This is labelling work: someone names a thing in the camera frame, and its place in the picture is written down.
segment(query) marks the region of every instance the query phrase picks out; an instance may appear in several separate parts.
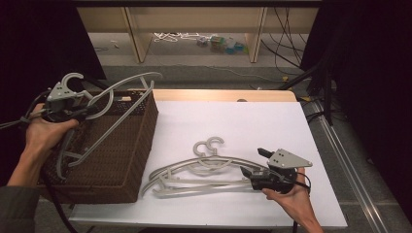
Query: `black cable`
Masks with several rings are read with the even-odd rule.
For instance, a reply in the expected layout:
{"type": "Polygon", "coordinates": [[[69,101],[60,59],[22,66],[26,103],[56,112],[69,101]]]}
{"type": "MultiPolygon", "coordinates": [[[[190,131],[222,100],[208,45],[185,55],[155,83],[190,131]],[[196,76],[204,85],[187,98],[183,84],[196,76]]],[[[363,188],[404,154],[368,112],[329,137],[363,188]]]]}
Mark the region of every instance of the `black cable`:
{"type": "Polygon", "coordinates": [[[279,54],[278,52],[276,52],[276,51],[274,51],[273,49],[271,49],[266,43],[264,43],[263,40],[260,40],[260,41],[261,41],[261,43],[262,43],[269,51],[271,51],[271,52],[274,53],[275,55],[281,57],[282,59],[288,61],[288,62],[289,62],[291,65],[293,65],[294,67],[299,68],[298,65],[296,65],[296,64],[293,63],[292,61],[290,61],[290,60],[288,60],[287,58],[285,58],[283,55],[281,55],[281,54],[279,54]]]}
{"type": "Polygon", "coordinates": [[[305,41],[305,39],[303,39],[302,35],[299,33],[299,37],[300,39],[302,39],[303,43],[305,43],[305,45],[307,44],[307,42],[305,41]]]}
{"type": "Polygon", "coordinates": [[[314,120],[315,118],[322,116],[324,113],[325,112],[318,112],[318,113],[307,116],[307,117],[311,117],[310,119],[308,119],[308,124],[310,124],[310,122],[312,122],[312,120],[314,120]]]}
{"type": "Polygon", "coordinates": [[[301,50],[301,49],[295,49],[295,48],[293,48],[293,47],[285,46],[285,45],[279,43],[278,41],[275,40],[275,38],[273,38],[272,34],[269,34],[269,36],[270,36],[270,38],[272,39],[272,41],[273,41],[274,43],[276,43],[277,45],[279,45],[279,46],[281,46],[281,47],[284,47],[284,48],[287,48],[287,49],[291,49],[291,50],[303,51],[303,50],[301,50]]]}
{"type": "Polygon", "coordinates": [[[293,221],[293,229],[292,229],[293,233],[297,233],[297,221],[293,221]]]}
{"type": "Polygon", "coordinates": [[[279,50],[279,45],[280,44],[278,44],[278,46],[276,47],[276,51],[273,51],[273,50],[271,50],[274,54],[275,54],[275,67],[276,67],[276,69],[279,71],[279,72],[281,72],[281,73],[283,73],[283,74],[286,74],[286,75],[294,75],[294,74],[291,74],[291,73],[288,73],[288,72],[284,72],[284,71],[282,71],[281,69],[279,69],[279,66],[278,66],[278,63],[277,63],[277,56],[280,56],[280,54],[278,53],[278,50],[279,50]]]}
{"type": "Polygon", "coordinates": [[[286,37],[288,38],[289,42],[290,42],[291,45],[292,45],[294,56],[296,57],[297,61],[300,62],[301,57],[300,57],[300,55],[297,53],[296,47],[294,46],[293,40],[292,40],[291,26],[290,26],[290,24],[289,24],[289,10],[290,10],[290,9],[289,9],[289,8],[286,8],[286,21],[285,21],[285,25],[284,25],[284,23],[281,21],[281,19],[280,19],[280,17],[279,17],[279,14],[278,14],[278,12],[277,12],[277,10],[276,10],[276,8],[274,8],[274,10],[275,10],[276,17],[278,18],[278,20],[279,20],[279,22],[280,22],[280,24],[281,24],[281,26],[282,26],[282,30],[283,30],[282,36],[283,36],[283,35],[286,35],[286,37]]]}
{"type": "Polygon", "coordinates": [[[310,115],[308,115],[308,116],[305,116],[306,117],[306,119],[307,118],[309,118],[309,117],[312,117],[312,116],[317,116],[317,115],[319,115],[319,114],[323,114],[324,112],[316,112],[316,113],[314,113],[314,114],[310,114],[310,115]]]}
{"type": "Polygon", "coordinates": [[[51,90],[46,90],[40,93],[30,104],[30,107],[27,109],[26,114],[24,115],[26,118],[30,117],[31,112],[33,112],[34,107],[39,103],[40,98],[44,98],[46,95],[49,95],[52,91],[51,90]]]}
{"type": "Polygon", "coordinates": [[[296,48],[294,47],[294,44],[293,44],[292,33],[291,33],[291,25],[289,24],[289,10],[290,10],[290,8],[286,8],[286,21],[285,21],[284,31],[286,30],[286,27],[288,27],[289,37],[288,37],[288,31],[286,32],[286,35],[287,35],[288,39],[289,39],[290,42],[291,42],[294,56],[296,57],[297,61],[298,61],[299,64],[300,64],[300,61],[302,60],[302,58],[300,57],[299,53],[297,53],[297,50],[296,50],[296,48]]]}
{"type": "Polygon", "coordinates": [[[61,205],[57,200],[57,196],[55,195],[54,188],[52,187],[52,183],[43,169],[41,170],[40,175],[41,175],[43,182],[46,185],[46,188],[48,189],[49,194],[51,195],[51,200],[54,203],[54,206],[58,214],[60,215],[60,218],[63,221],[64,225],[71,233],[78,233],[76,229],[73,227],[73,225],[70,223],[69,219],[67,219],[67,216],[64,214],[63,209],[61,208],[61,205]]]}
{"type": "Polygon", "coordinates": [[[308,183],[309,183],[309,184],[308,184],[308,185],[304,184],[303,187],[306,187],[306,189],[308,189],[308,194],[310,194],[310,190],[311,190],[311,188],[312,188],[312,183],[311,183],[309,177],[306,176],[306,174],[303,174],[303,173],[297,173],[297,174],[302,175],[303,177],[306,178],[306,180],[308,180],[308,183]]]}
{"type": "Polygon", "coordinates": [[[86,233],[90,233],[91,231],[93,231],[94,227],[96,227],[96,226],[90,226],[90,228],[88,229],[88,231],[86,233]]]}

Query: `wicker basket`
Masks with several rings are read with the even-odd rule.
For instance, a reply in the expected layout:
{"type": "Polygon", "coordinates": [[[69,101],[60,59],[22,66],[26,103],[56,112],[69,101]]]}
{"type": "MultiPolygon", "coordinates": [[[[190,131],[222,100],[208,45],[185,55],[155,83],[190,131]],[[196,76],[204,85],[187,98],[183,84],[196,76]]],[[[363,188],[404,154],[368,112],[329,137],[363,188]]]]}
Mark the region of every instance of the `wicker basket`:
{"type": "MultiPolygon", "coordinates": [[[[129,96],[130,101],[115,101],[104,116],[86,120],[76,129],[68,151],[83,154],[141,96],[142,91],[118,91],[117,98],[129,96]]],[[[107,100],[99,100],[105,106],[107,100]]],[[[57,153],[44,165],[60,203],[109,204],[137,201],[146,161],[152,148],[157,107],[153,94],[148,97],[85,159],[69,168],[73,158],[65,157],[62,173],[56,173],[57,153]]],[[[51,200],[46,186],[39,180],[42,195],[51,200]]]]}

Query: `white tabletop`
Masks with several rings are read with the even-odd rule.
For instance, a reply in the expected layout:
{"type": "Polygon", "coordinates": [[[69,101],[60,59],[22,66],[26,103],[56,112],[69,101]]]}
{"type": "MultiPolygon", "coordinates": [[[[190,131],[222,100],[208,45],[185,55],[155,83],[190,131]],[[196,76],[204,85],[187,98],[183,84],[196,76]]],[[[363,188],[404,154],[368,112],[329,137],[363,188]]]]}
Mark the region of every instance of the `white tabletop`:
{"type": "MultiPolygon", "coordinates": [[[[299,103],[156,101],[156,104],[159,115],[143,185],[153,170],[196,158],[193,145],[213,136],[224,139],[224,144],[214,144],[219,155],[261,165],[267,159],[258,155],[257,148],[284,149],[313,162],[313,167],[306,168],[306,174],[312,182],[312,205],[321,226],[347,226],[299,103]]],[[[236,167],[222,176],[242,178],[236,167]]],[[[292,219],[278,204],[266,200],[251,187],[222,188],[172,198],[158,198],[149,190],[132,204],[76,205],[70,219],[91,224],[193,228],[267,229],[292,225],[292,219]]]]}

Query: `black wall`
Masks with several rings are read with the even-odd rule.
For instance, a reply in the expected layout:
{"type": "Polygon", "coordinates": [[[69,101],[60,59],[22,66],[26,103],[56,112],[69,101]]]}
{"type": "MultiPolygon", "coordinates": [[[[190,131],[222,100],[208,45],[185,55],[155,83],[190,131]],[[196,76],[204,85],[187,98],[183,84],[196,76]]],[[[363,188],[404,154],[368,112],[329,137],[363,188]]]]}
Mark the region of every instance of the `black wall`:
{"type": "MultiPolygon", "coordinates": [[[[337,96],[368,155],[412,222],[412,4],[360,1],[360,18],[334,55],[337,96]]],[[[326,49],[339,8],[321,9],[308,40],[303,68],[326,49]]]]}
{"type": "MultiPolygon", "coordinates": [[[[37,95],[70,72],[105,79],[76,8],[0,1],[0,123],[19,119],[37,95]]],[[[82,88],[80,82],[70,86],[82,88]]],[[[14,127],[0,130],[0,144],[0,184],[4,185],[24,141],[14,127]]]]}

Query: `hand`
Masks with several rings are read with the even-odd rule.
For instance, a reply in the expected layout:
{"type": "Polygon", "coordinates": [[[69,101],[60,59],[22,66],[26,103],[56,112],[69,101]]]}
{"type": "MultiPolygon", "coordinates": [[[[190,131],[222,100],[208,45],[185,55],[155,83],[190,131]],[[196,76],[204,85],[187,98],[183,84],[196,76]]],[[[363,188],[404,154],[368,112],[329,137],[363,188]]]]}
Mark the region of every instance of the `hand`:
{"type": "Polygon", "coordinates": [[[69,129],[79,124],[75,119],[61,123],[45,121],[38,114],[42,108],[43,104],[38,104],[30,115],[31,122],[26,130],[26,146],[7,183],[8,186],[36,186],[40,170],[51,149],[69,129]]]}
{"type": "MultiPolygon", "coordinates": [[[[297,172],[305,174],[305,169],[298,168],[297,172]]],[[[300,174],[297,175],[296,180],[305,183],[305,177],[300,174]]],[[[307,232],[324,232],[315,217],[309,193],[305,187],[295,185],[287,194],[281,194],[269,188],[264,188],[262,192],[266,195],[267,200],[276,201],[307,232]]]]}
{"type": "Polygon", "coordinates": [[[61,123],[48,122],[41,118],[38,113],[42,110],[43,104],[38,104],[32,115],[31,123],[26,130],[26,146],[24,151],[36,151],[39,157],[33,157],[42,164],[46,161],[50,150],[61,140],[64,134],[79,123],[75,119],[70,119],[61,123]]]}

